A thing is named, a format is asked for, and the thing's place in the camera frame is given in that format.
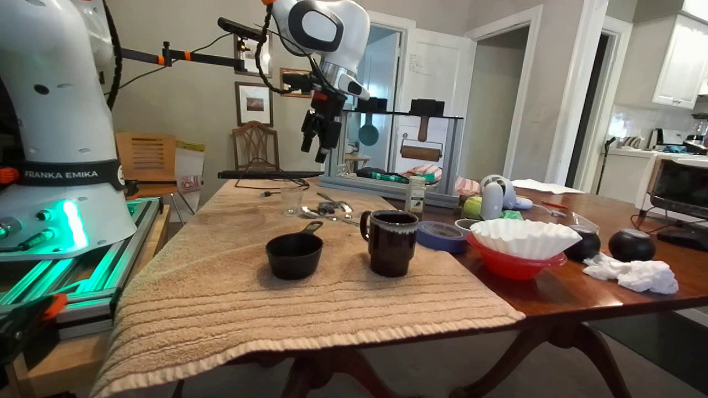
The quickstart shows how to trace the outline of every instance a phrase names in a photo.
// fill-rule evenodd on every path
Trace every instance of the striped cloth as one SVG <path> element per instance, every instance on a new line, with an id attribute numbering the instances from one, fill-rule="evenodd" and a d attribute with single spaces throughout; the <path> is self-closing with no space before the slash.
<path id="1" fill-rule="evenodd" d="M 128 283 L 93 396 L 190 379 L 253 353 L 388 343 L 525 318 L 445 252 L 415 245 L 402 280 L 370 272 L 359 225 L 343 222 L 317 232 L 326 248 L 309 280 L 279 281 L 264 245 L 307 222 L 283 212 L 287 191 L 273 193 L 226 185 Z M 354 211 L 390 208 L 374 198 L 330 196 Z"/>

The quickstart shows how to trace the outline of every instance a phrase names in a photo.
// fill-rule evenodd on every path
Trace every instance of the black cup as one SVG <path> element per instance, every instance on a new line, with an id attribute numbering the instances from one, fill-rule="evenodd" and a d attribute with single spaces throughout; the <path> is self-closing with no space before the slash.
<path id="1" fill-rule="evenodd" d="M 402 277 L 414 260 L 418 217 L 398 211 L 361 215 L 361 236 L 370 241 L 370 265 L 383 277 Z"/>

